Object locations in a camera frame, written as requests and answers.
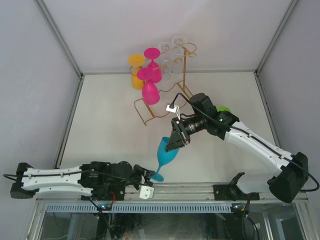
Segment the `blue wine glass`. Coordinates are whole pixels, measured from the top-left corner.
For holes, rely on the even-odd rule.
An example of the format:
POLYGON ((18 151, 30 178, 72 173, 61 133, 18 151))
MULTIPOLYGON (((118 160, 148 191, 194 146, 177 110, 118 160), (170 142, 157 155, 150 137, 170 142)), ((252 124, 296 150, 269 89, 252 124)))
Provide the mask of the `blue wine glass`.
POLYGON ((177 156, 179 149, 174 149, 166 152, 166 147, 169 143, 170 138, 167 136, 162 137, 160 144, 157 148, 157 161, 158 168, 155 171, 155 174, 151 176, 151 178, 157 182, 163 182, 164 177, 159 173, 161 168, 169 163, 171 163, 175 157, 177 156))

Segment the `green wine glass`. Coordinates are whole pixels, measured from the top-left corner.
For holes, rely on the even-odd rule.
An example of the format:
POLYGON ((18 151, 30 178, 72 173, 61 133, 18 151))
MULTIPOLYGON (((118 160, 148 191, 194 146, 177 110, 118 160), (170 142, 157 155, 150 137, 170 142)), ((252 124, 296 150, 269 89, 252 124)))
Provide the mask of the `green wine glass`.
POLYGON ((217 111, 218 111, 218 112, 223 112, 223 111, 225 111, 225 112, 229 112, 229 113, 231 113, 231 112, 232 112, 228 107, 223 106, 223 105, 221 105, 221 106, 217 106, 217 107, 216 107, 216 109, 217 109, 217 111))

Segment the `pink wine glass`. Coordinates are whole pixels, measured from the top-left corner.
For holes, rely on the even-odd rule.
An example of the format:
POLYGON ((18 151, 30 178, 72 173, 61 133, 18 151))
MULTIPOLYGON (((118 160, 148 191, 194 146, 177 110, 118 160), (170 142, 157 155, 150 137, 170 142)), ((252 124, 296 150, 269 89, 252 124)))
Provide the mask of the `pink wine glass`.
POLYGON ((157 59, 161 55, 161 52, 158 48, 149 47, 144 51, 144 56, 146 59, 151 60, 151 62, 147 65, 148 68, 153 69, 153 77, 149 80, 151 83, 159 83, 162 80, 162 70, 155 59, 157 59))
POLYGON ((138 70, 136 76, 139 80, 144 81, 141 90, 142 99, 147 105, 155 105, 160 100, 160 93, 157 86, 152 82, 155 71, 150 67, 143 67, 138 70))

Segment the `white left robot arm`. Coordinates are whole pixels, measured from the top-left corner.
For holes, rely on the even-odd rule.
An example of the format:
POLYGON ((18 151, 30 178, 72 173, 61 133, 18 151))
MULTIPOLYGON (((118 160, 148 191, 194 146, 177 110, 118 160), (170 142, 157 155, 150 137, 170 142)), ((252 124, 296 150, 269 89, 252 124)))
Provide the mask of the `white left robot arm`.
POLYGON ((15 174, 4 174, 12 180, 13 199, 31 199, 44 194, 79 195, 83 201, 122 201, 127 186, 136 190, 152 187, 155 171, 127 161, 110 163, 92 161, 70 168, 36 169, 26 162, 18 164, 15 174))

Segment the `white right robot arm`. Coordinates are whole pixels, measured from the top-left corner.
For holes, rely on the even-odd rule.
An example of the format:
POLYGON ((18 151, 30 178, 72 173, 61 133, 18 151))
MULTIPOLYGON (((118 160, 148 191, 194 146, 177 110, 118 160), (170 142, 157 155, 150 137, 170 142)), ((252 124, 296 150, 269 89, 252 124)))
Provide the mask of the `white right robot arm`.
POLYGON ((166 111, 175 113, 171 120, 171 135, 165 151, 171 152, 191 142, 191 135, 206 130, 210 135, 251 153, 269 173, 249 175, 240 173, 229 187, 230 195, 237 200, 247 194, 270 192, 278 200, 291 203, 309 179, 308 158, 302 152, 290 153, 273 145, 251 131, 240 119, 227 110, 218 110, 204 93, 197 93, 186 102, 193 114, 184 115, 174 102, 166 111))

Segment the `clear wine glass left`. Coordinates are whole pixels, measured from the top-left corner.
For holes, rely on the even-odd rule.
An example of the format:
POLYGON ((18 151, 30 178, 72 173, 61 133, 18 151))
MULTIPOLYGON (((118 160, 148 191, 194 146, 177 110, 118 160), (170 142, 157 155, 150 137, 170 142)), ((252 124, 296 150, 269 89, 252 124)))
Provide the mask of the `clear wine glass left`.
POLYGON ((158 49, 161 52, 161 71, 162 71, 162 79, 170 80, 171 79, 171 55, 170 51, 173 49, 173 44, 171 42, 161 42, 158 44, 158 49))

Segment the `clear wine glass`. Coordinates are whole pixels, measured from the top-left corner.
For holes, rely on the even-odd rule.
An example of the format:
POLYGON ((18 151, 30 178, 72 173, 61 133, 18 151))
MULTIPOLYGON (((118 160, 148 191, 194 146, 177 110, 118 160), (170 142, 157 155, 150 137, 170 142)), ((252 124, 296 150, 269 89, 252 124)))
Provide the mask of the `clear wine glass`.
POLYGON ((172 72, 174 74, 181 74, 183 71, 183 59, 184 50, 182 46, 187 42, 187 39, 183 36, 176 36, 171 40, 171 43, 175 47, 175 56, 173 59, 177 59, 172 64, 172 72))
POLYGON ((173 49, 173 44, 171 42, 161 42, 158 44, 158 49, 161 52, 161 71, 162 71, 162 79, 170 80, 171 79, 171 55, 170 51, 173 49))

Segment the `clear wine glass right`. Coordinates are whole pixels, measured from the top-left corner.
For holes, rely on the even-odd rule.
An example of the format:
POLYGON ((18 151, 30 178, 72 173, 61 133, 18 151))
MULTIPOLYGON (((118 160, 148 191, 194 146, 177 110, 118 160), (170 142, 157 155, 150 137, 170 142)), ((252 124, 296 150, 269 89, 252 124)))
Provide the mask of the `clear wine glass right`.
POLYGON ((173 59, 177 59, 172 64, 172 72, 174 74, 181 74, 183 71, 183 59, 184 50, 182 46, 187 42, 187 39, 183 36, 176 36, 171 40, 171 43, 175 47, 175 56, 173 59))

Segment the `orange wine glass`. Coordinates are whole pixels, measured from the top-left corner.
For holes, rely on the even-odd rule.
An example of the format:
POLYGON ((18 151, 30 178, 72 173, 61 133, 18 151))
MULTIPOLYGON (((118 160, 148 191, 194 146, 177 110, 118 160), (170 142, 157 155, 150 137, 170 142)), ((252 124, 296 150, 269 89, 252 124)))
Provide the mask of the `orange wine glass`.
POLYGON ((128 58, 128 63, 130 65, 131 72, 131 85, 135 90, 141 90, 145 84, 143 80, 137 77, 138 71, 145 64, 145 57, 141 54, 133 54, 128 58))

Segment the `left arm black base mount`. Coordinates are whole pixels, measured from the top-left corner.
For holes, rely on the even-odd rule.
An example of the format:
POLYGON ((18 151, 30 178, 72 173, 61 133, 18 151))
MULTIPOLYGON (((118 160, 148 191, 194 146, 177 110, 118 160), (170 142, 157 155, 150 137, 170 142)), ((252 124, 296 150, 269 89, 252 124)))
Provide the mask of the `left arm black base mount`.
POLYGON ((124 186, 110 186, 103 190, 101 194, 101 201, 123 201, 125 198, 125 187, 124 186))

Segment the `aluminium frame rail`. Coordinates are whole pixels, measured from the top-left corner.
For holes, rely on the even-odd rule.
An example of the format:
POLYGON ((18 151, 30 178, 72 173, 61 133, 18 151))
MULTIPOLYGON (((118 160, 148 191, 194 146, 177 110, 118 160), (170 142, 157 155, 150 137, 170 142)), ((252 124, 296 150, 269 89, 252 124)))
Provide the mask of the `aluminium frame rail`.
MULTIPOLYGON (((243 199, 217 199, 216 195, 220 191, 214 190, 214 185, 218 183, 154 183, 154 193, 152 198, 140 198, 140 192, 133 186, 127 186, 116 196, 116 203, 246 203, 248 197, 243 199)), ((37 201, 64 201, 76 202, 81 200, 80 194, 75 193, 43 193, 36 195, 37 201)), ((298 193, 292 203, 307 203, 306 193, 298 193)), ((259 193, 259 200, 251 200, 252 203, 284 203, 271 193, 259 193)))

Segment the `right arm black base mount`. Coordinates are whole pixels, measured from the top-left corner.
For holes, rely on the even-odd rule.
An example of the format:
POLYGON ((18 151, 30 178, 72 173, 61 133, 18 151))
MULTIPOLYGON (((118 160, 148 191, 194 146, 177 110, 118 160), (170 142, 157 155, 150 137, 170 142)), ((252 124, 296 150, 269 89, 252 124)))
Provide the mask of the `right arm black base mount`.
POLYGON ((241 195, 235 184, 215 184, 213 193, 216 201, 236 201, 241 195))

